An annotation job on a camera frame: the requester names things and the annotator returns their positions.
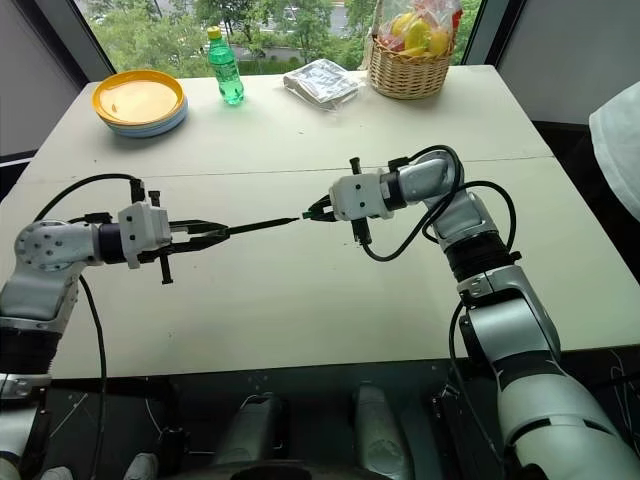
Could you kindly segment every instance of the wall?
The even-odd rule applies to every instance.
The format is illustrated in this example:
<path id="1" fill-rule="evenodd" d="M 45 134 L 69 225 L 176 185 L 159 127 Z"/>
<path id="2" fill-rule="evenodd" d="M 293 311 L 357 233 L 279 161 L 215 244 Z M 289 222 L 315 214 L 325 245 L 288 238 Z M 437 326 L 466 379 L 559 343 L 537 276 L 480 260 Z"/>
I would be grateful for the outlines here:
<path id="1" fill-rule="evenodd" d="M 640 81 L 638 0 L 528 0 L 499 66 L 532 120 L 588 122 Z"/>
<path id="2" fill-rule="evenodd" d="M 78 89 L 10 0 L 0 45 L 0 155 L 37 149 Z"/>

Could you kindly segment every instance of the white cloth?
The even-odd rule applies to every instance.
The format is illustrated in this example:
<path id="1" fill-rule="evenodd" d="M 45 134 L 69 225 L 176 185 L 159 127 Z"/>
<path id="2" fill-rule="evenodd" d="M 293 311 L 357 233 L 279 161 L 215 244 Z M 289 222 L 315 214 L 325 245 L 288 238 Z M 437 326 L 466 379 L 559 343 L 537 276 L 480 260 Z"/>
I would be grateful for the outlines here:
<path id="1" fill-rule="evenodd" d="M 611 190 L 640 222 L 640 82 L 592 113 L 589 128 Z"/>

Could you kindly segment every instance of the clear plastic package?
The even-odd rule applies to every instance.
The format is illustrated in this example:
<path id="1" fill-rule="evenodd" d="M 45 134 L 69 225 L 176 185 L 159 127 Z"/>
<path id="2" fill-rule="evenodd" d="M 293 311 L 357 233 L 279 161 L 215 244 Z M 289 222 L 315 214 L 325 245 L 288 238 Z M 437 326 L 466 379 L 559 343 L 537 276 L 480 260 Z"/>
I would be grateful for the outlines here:
<path id="1" fill-rule="evenodd" d="M 384 0 L 378 14 L 372 33 L 381 45 L 410 57 L 439 57 L 453 44 L 462 9 L 460 0 Z"/>
<path id="2" fill-rule="evenodd" d="M 358 93 L 361 83 L 340 65 L 321 58 L 284 74 L 290 92 L 323 110 L 336 110 Z"/>

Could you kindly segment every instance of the green foliage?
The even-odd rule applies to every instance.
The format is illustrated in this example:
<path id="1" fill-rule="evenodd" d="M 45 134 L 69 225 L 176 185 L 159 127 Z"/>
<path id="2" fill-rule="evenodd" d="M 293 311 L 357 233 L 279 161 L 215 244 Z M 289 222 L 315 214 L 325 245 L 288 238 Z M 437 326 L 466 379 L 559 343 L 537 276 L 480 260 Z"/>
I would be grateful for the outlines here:
<path id="1" fill-rule="evenodd" d="M 282 61 L 250 60 L 238 62 L 240 75 L 275 75 L 287 73 L 296 68 L 297 64 Z"/>
<path id="2" fill-rule="evenodd" d="M 116 70 L 150 68 L 175 77 L 210 75 L 202 48 L 206 33 L 195 18 L 150 15 L 147 3 L 127 1 L 122 8 L 109 10 L 90 21 Z"/>
<path id="3" fill-rule="evenodd" d="M 469 35 L 476 21 L 481 2 L 482 0 L 462 0 L 463 13 L 460 19 L 460 25 L 458 26 L 458 33 L 456 34 L 456 47 L 453 51 L 453 58 L 451 59 L 452 65 L 459 65 L 462 61 L 464 49 L 469 41 Z"/>
<path id="4" fill-rule="evenodd" d="M 196 18 L 206 26 L 224 22 L 228 34 L 242 31 L 249 42 L 258 30 L 255 0 L 195 0 Z"/>
<path id="5" fill-rule="evenodd" d="M 281 32 L 293 32 L 305 63 L 320 57 L 329 37 L 331 0 L 260 0 L 263 19 L 271 16 Z"/>
<path id="6" fill-rule="evenodd" d="M 339 38 L 331 35 L 325 44 L 322 57 L 347 70 L 356 70 L 362 63 L 363 41 L 358 37 Z"/>
<path id="7" fill-rule="evenodd" d="M 224 22 L 229 43 L 248 48 L 254 61 L 240 62 L 242 74 L 283 73 L 300 65 L 274 60 L 275 47 L 301 49 L 307 63 L 328 58 L 348 70 L 362 62 L 363 40 L 375 0 L 346 0 L 349 36 L 329 33 L 331 0 L 169 0 L 161 12 L 156 0 L 87 0 L 88 22 L 118 71 L 151 68 L 175 77 L 210 76 L 206 27 Z M 458 64 L 481 0 L 461 0 L 452 63 Z M 276 32 L 260 31 L 261 24 Z"/>
<path id="8" fill-rule="evenodd" d="M 373 23 L 376 0 L 345 0 L 344 6 L 347 7 L 347 26 L 351 34 L 364 37 Z"/>

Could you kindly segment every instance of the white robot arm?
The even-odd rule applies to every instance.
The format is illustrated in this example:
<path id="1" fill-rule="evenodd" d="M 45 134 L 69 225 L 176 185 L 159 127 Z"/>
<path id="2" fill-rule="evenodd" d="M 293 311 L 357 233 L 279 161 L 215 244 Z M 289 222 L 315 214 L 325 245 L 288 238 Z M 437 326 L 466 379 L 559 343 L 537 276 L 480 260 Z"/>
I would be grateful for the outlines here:
<path id="1" fill-rule="evenodd" d="M 353 175 L 337 180 L 304 216 L 351 221 L 368 254 L 387 261 L 408 242 L 388 257 L 374 254 L 367 218 L 389 219 L 396 209 L 426 204 L 466 308 L 459 325 L 467 352 L 497 380 L 505 455 L 522 467 L 537 465 L 552 480 L 640 478 L 635 453 L 598 402 L 559 366 L 558 334 L 515 265 L 519 256 L 510 254 L 482 201 L 465 188 L 483 182 L 463 184 L 462 165 L 446 146 L 389 167 L 386 173 L 363 174 L 352 160 Z M 332 212 L 325 211 L 329 206 Z"/>
<path id="2" fill-rule="evenodd" d="M 18 234 L 16 266 L 0 291 L 0 480 L 30 478 L 40 470 L 49 436 L 50 415 L 44 409 L 49 368 L 85 267 L 127 263 L 139 268 L 159 259 L 162 283 L 172 283 L 168 255 L 202 250 L 234 234 L 297 220 L 232 228 L 202 220 L 170 222 L 159 195 L 150 191 L 151 204 L 147 203 L 144 186 L 134 179 L 132 200 L 137 201 L 119 212 L 118 223 L 111 223 L 108 214 L 89 214 L 87 221 L 77 223 L 38 220 Z M 172 242 L 172 232 L 178 231 L 189 234 L 189 241 Z"/>

